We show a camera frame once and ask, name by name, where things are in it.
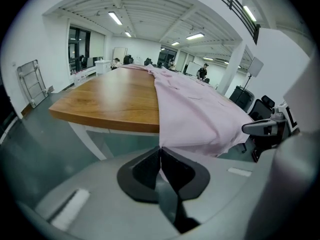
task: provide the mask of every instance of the wooden table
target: wooden table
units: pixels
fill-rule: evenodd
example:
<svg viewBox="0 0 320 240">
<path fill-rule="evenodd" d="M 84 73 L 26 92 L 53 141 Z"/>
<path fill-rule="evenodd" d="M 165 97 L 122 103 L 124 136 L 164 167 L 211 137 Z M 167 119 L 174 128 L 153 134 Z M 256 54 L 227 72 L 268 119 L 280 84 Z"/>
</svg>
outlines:
<svg viewBox="0 0 320 240">
<path fill-rule="evenodd" d="M 96 77 L 62 97 L 49 111 L 70 123 L 82 142 L 99 159 L 102 153 L 87 131 L 154 136 L 159 134 L 155 78 L 147 71 L 118 68 Z"/>
</svg>

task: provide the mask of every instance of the white label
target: white label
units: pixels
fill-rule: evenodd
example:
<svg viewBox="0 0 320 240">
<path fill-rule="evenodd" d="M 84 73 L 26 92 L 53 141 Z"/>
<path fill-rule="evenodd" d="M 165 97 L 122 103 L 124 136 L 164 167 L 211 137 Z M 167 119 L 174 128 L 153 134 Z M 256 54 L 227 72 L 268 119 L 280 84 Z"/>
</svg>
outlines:
<svg viewBox="0 0 320 240">
<path fill-rule="evenodd" d="M 233 174 L 238 174 L 241 176 L 245 176 L 245 177 L 250 177 L 252 174 L 252 171 L 242 170 L 242 169 L 238 169 L 238 168 L 234 168 L 234 167 L 229 168 L 228 172 L 233 173 Z"/>
</svg>

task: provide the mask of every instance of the white cabinet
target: white cabinet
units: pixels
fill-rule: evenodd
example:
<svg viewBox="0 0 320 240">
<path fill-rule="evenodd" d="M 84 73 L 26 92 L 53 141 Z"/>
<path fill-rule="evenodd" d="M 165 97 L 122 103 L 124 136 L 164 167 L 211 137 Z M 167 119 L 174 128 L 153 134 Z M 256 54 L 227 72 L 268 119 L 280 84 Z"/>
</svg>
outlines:
<svg viewBox="0 0 320 240">
<path fill-rule="evenodd" d="M 111 60 L 95 61 L 95 69 L 97 74 L 105 74 L 111 70 Z"/>
</svg>

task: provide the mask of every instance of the wooden tabletop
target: wooden tabletop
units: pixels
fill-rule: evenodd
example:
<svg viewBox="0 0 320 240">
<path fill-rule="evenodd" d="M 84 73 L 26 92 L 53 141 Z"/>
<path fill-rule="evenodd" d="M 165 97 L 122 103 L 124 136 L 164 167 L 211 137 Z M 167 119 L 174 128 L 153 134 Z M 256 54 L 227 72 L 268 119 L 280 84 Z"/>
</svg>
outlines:
<svg viewBox="0 0 320 240">
<path fill-rule="evenodd" d="M 80 85 L 49 111 L 54 118 L 85 126 L 159 133 L 154 81 L 147 71 L 118 68 Z"/>
</svg>

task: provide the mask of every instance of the roller blind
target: roller blind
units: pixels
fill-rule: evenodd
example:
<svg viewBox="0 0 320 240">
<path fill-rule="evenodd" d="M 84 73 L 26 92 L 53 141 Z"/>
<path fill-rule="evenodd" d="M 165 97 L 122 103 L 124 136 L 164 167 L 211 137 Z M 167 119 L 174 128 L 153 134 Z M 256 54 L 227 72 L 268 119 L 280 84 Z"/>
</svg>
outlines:
<svg viewBox="0 0 320 240">
<path fill-rule="evenodd" d="M 105 48 L 105 35 L 91 31 L 90 35 L 90 58 L 103 57 Z"/>
</svg>

